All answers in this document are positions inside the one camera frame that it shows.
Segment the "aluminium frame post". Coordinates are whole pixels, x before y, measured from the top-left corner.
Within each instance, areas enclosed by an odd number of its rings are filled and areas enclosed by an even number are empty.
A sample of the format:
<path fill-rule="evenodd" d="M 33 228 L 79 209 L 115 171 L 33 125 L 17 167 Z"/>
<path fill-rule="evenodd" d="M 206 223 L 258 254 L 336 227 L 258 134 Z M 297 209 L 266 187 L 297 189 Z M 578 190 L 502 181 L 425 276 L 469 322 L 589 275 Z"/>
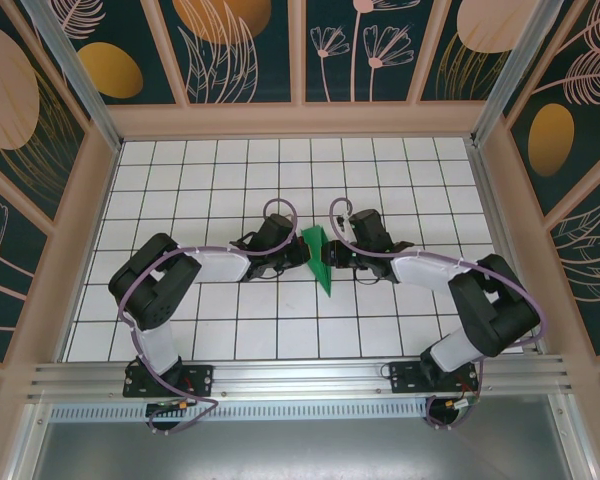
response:
<path fill-rule="evenodd" d="M 73 86 L 107 145 L 120 151 L 121 137 L 72 41 L 87 40 L 106 17 L 103 0 L 18 0 Z"/>
<path fill-rule="evenodd" d="M 564 0 L 539 0 L 534 7 L 471 131 L 470 139 L 473 148 L 480 149 L 489 137 L 544 38 L 555 23 L 563 2 Z"/>

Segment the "aluminium side rail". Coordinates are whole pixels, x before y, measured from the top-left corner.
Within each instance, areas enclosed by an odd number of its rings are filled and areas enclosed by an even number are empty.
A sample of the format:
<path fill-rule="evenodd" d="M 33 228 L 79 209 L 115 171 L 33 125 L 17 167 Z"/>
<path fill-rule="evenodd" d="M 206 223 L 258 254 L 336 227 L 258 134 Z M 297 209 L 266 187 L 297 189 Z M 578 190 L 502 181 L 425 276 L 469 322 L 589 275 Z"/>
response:
<path fill-rule="evenodd" d="M 481 151 L 475 146 L 467 147 L 467 155 L 478 194 L 483 205 L 483 211 L 491 234 L 495 252 L 500 254 L 510 265 L 518 279 L 524 283 L 524 275 L 519 271 L 519 261 L 516 258 L 515 248 L 511 242 L 512 238 L 504 211 L 493 186 L 488 168 L 484 162 Z"/>

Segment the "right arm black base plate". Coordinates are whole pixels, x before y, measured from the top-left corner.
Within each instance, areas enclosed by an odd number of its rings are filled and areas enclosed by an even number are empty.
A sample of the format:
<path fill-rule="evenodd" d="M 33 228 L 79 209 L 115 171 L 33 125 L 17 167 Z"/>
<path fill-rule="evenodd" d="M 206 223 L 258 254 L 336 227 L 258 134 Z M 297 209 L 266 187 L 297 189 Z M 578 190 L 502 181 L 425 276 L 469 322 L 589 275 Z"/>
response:
<path fill-rule="evenodd" d="M 452 372 L 421 361 L 390 362 L 389 381 L 393 393 L 476 392 L 479 386 L 475 366 L 467 363 Z"/>

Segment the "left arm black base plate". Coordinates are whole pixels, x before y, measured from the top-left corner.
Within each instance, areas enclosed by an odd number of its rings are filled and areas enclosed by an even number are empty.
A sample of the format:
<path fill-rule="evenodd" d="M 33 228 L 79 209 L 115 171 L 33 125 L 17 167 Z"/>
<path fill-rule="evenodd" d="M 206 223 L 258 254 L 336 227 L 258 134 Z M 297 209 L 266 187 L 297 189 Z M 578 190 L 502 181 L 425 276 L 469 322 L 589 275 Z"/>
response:
<path fill-rule="evenodd" d="M 212 389 L 213 367 L 211 365 L 184 365 L 181 360 L 178 360 L 161 378 L 172 387 L 188 394 L 209 397 Z M 122 395 L 125 398 L 176 396 L 172 390 L 159 384 L 139 359 L 133 360 L 125 368 Z"/>

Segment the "long aluminium mounting rail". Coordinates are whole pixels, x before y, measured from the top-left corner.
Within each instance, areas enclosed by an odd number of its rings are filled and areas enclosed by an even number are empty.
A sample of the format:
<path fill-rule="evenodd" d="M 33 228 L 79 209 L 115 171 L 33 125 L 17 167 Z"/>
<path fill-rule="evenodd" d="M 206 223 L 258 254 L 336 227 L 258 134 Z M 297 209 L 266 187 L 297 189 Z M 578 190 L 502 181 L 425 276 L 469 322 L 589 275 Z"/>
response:
<path fill-rule="evenodd" d="M 212 397 L 219 401 L 368 399 L 391 396 L 387 359 L 218 361 Z M 31 401 L 121 401 L 124 362 L 69 362 L 34 367 L 25 398 Z M 486 396 L 567 394 L 572 391 L 558 355 L 504 355 L 487 360 Z"/>

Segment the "grey metal sheet panel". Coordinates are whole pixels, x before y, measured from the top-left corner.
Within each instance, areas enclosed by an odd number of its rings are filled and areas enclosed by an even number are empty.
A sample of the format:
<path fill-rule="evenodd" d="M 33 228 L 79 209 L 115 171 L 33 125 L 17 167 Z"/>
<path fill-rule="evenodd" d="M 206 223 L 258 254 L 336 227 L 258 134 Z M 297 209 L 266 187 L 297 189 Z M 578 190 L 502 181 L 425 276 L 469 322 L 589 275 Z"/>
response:
<path fill-rule="evenodd" d="M 569 398 L 486 397 L 437 430 L 397 399 L 364 413 L 251 418 L 241 403 L 170 436 L 130 408 L 95 418 L 41 405 L 23 422 L 11 480 L 600 480 Z"/>

